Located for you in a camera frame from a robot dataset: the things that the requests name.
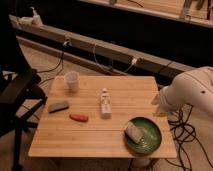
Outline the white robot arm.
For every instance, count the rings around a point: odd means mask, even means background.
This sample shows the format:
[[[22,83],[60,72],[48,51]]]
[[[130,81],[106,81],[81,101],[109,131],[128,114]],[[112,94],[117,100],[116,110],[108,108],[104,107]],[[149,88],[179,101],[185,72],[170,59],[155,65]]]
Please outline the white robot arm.
[[[156,116],[180,110],[190,104],[213,116],[213,67],[201,67],[174,77],[172,83],[160,89],[152,100]]]

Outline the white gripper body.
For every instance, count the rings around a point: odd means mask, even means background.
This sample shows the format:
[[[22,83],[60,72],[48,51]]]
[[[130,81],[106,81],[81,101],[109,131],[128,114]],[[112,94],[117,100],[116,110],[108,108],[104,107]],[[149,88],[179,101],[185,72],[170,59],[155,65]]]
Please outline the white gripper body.
[[[164,87],[159,91],[159,106],[165,111],[176,111],[176,107],[172,105],[167,99],[166,92],[168,88]]]

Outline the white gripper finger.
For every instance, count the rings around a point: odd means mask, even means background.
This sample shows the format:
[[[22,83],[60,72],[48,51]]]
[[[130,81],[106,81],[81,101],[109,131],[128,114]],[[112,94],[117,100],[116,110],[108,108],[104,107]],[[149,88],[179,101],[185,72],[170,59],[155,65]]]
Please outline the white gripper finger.
[[[158,105],[159,102],[160,102],[160,97],[159,97],[159,95],[156,95],[156,96],[153,98],[151,104],[152,104],[152,105]]]
[[[158,107],[156,109],[155,115],[158,116],[158,117],[165,117],[165,116],[168,115],[168,113],[164,109]]]

